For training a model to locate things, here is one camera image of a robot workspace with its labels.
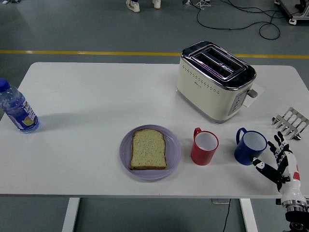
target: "equipment cart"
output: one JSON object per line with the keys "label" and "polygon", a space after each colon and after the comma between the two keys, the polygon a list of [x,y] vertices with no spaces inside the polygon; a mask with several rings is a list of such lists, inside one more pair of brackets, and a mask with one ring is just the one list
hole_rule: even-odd
{"label": "equipment cart", "polygon": [[297,20],[309,20],[309,3],[307,0],[306,8],[304,9],[303,13],[300,13],[295,8],[295,5],[299,4],[299,0],[275,0],[275,4],[282,6],[282,8],[289,15],[289,23],[292,25],[296,25]]}

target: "red mug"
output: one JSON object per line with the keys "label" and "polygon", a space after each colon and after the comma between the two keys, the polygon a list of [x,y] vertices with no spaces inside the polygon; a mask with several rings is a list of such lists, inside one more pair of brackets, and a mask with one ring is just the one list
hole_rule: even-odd
{"label": "red mug", "polygon": [[191,159],[198,165],[206,165],[211,161],[218,146],[219,140],[214,133],[195,128]]}

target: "gray floor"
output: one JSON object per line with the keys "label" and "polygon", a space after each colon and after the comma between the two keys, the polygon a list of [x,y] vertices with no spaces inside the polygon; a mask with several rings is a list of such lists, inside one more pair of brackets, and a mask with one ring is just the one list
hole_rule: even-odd
{"label": "gray floor", "polygon": [[[241,7],[280,9],[273,0],[232,2]],[[139,14],[131,12],[125,0],[22,0],[19,4],[0,4],[0,77],[19,86],[35,62],[179,63],[178,56],[167,55],[60,55],[18,51],[180,53],[187,46],[206,40],[238,54],[251,65],[293,66],[309,87],[306,21],[292,26],[287,17],[273,19],[281,34],[276,40],[266,40],[259,35],[261,23],[243,30],[202,27],[196,19],[198,10],[183,6],[182,0],[162,0],[160,10],[153,9],[151,0],[140,0],[140,9]],[[253,22],[269,22],[270,17],[241,12],[220,0],[211,0],[211,7],[200,12],[199,20],[210,27],[242,28]],[[278,35],[271,26],[261,31],[269,38]],[[0,231],[61,231],[67,203],[68,199],[62,197],[1,196]],[[260,232],[288,230],[285,212],[275,205],[274,199],[254,199],[252,203]],[[165,226],[161,231],[222,231],[226,213],[226,205],[213,205],[208,199],[82,199],[76,231],[155,231],[152,228],[159,221]],[[145,223],[138,223],[139,217]],[[232,201],[226,231],[245,231],[238,200]]]}

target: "mug handle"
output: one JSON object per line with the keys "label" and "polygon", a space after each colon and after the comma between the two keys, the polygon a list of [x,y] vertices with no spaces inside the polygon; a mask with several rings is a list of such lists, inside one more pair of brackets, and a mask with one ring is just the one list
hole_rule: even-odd
{"label": "mug handle", "polygon": [[237,131],[237,134],[236,134],[236,143],[237,143],[237,144],[239,144],[239,141],[240,141],[240,139],[239,139],[240,132],[243,132],[243,133],[245,134],[245,133],[247,133],[247,130],[244,129],[244,128],[242,127],[242,128],[240,128],[240,129]]}
{"label": "mug handle", "polygon": [[194,130],[194,134],[193,134],[193,137],[195,137],[198,133],[201,133],[201,132],[202,132],[202,130],[201,130],[201,128],[200,128],[200,127],[195,128],[195,130]]}

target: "plate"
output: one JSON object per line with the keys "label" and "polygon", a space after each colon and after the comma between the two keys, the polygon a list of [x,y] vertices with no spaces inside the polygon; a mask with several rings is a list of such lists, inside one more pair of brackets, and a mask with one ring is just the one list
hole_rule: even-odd
{"label": "plate", "polygon": [[[142,129],[154,129],[160,131],[165,139],[165,157],[168,164],[166,170],[130,170],[131,162],[131,145],[134,132]],[[125,135],[120,144],[120,160],[123,166],[133,175],[144,180],[157,180],[171,174],[179,164],[181,158],[181,146],[178,138],[168,129],[158,125],[143,125],[134,128]]]}

